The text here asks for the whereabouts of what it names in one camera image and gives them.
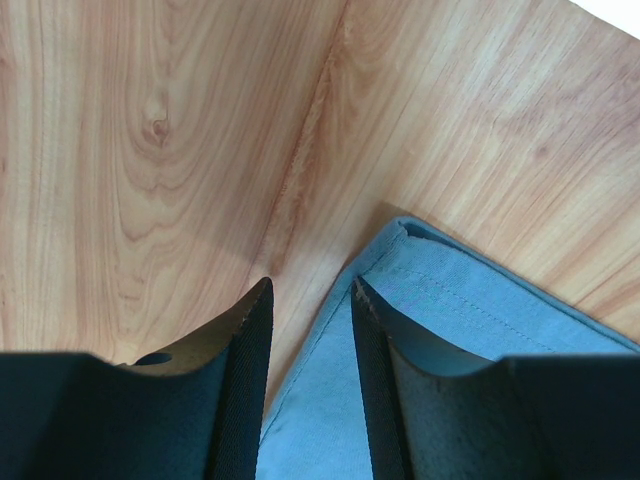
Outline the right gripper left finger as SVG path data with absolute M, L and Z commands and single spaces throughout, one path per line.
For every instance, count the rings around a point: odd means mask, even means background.
M 251 479 L 272 281 L 131 365 L 79 352 L 1 357 L 5 479 Z

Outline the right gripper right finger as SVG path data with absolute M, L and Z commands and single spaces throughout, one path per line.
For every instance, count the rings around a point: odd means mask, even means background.
M 352 325 L 377 479 L 635 479 L 635 355 L 491 361 L 395 310 L 368 283 Z

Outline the grey-blue t shirt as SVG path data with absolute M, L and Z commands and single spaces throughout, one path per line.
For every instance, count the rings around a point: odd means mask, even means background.
M 356 277 L 423 327 L 487 359 L 639 349 L 434 227 L 395 218 L 340 274 L 321 306 L 263 425 L 260 479 L 372 475 L 351 320 Z

